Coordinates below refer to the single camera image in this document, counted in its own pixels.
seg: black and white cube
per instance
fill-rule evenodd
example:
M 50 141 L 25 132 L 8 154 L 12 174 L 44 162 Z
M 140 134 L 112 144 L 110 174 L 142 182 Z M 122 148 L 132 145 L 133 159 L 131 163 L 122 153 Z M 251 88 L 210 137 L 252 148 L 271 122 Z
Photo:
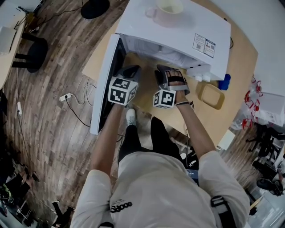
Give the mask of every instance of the black and white cube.
M 109 85 L 108 101 L 125 106 L 134 98 L 137 88 L 137 82 L 112 77 Z
M 153 96 L 153 106 L 163 109 L 174 106 L 176 91 L 160 90 Z

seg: pink mug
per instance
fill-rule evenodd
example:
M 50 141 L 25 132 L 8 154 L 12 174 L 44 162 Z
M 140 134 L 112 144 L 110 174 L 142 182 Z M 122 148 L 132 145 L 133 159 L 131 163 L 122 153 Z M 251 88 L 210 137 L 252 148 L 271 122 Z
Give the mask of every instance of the pink mug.
M 156 0 L 156 7 L 146 10 L 147 17 L 163 27 L 175 27 L 183 11 L 180 0 Z

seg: label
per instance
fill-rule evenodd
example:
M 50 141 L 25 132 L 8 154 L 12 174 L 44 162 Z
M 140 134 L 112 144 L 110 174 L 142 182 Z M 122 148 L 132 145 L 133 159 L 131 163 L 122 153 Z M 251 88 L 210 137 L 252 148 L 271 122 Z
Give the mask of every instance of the label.
M 206 39 L 206 45 L 205 45 L 205 50 L 204 50 L 204 53 L 212 58 L 214 58 L 214 55 L 215 55 L 215 49 L 216 49 L 216 45 L 207 40 Z
M 198 34 L 195 34 L 193 48 L 211 58 L 214 58 L 216 49 L 215 43 Z

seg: wooden table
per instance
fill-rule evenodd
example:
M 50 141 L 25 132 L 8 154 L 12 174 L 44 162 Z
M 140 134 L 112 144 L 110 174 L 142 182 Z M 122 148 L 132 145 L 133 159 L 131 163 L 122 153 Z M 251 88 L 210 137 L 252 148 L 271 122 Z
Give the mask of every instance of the wooden table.
M 11 20 L 10 25 L 7 25 L 8 28 L 14 28 L 17 22 L 24 19 L 25 13 L 23 11 L 19 12 L 13 20 Z M 22 33 L 24 30 L 25 23 L 22 23 L 16 28 L 17 32 L 14 36 L 14 40 L 11 46 L 11 50 L 6 55 L 0 55 L 0 89 L 4 86 L 6 79 L 10 73 L 12 63 L 14 61 L 16 51 L 18 50 L 19 43 L 21 41 Z
M 226 18 L 231 24 L 231 36 L 234 46 L 230 51 L 227 73 L 231 75 L 229 89 L 224 91 L 225 101 L 220 110 L 215 110 L 198 99 L 198 92 L 204 82 L 198 82 L 186 76 L 191 93 L 187 95 L 189 101 L 194 101 L 195 113 L 202 122 L 215 146 L 218 145 L 227 129 L 230 127 L 237 111 L 239 110 L 248 86 L 253 76 L 257 61 L 257 51 L 241 31 L 241 29 L 216 5 L 209 0 L 193 0 L 194 2 L 208 8 L 222 18 Z M 109 29 L 100 43 L 97 45 L 94 53 L 83 69 L 83 74 L 98 81 L 100 68 L 105 55 L 105 50 L 111 34 L 115 33 L 118 21 Z M 185 134 L 186 126 L 184 120 L 175 107 L 169 110 L 154 108 L 152 105 L 153 94 L 158 90 L 154 77 L 154 69 L 147 62 L 140 60 L 135 54 L 128 54 L 127 64 L 139 64 L 142 67 L 142 79 L 139 82 L 139 90 L 133 103 L 143 111 L 156 116 L 166 124 Z

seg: black metal stand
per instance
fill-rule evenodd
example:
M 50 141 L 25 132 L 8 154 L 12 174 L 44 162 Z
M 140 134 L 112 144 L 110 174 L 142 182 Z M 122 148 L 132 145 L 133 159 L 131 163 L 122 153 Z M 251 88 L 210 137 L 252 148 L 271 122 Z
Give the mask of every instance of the black metal stand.
M 48 43 L 44 38 L 38 38 L 28 33 L 23 33 L 22 38 L 33 41 L 28 54 L 16 54 L 16 59 L 25 59 L 26 62 L 14 61 L 12 67 L 27 68 L 30 73 L 37 72 L 45 61 L 48 52 Z
M 86 19 L 93 19 L 101 16 L 109 7 L 109 0 L 89 0 L 81 8 L 81 15 Z

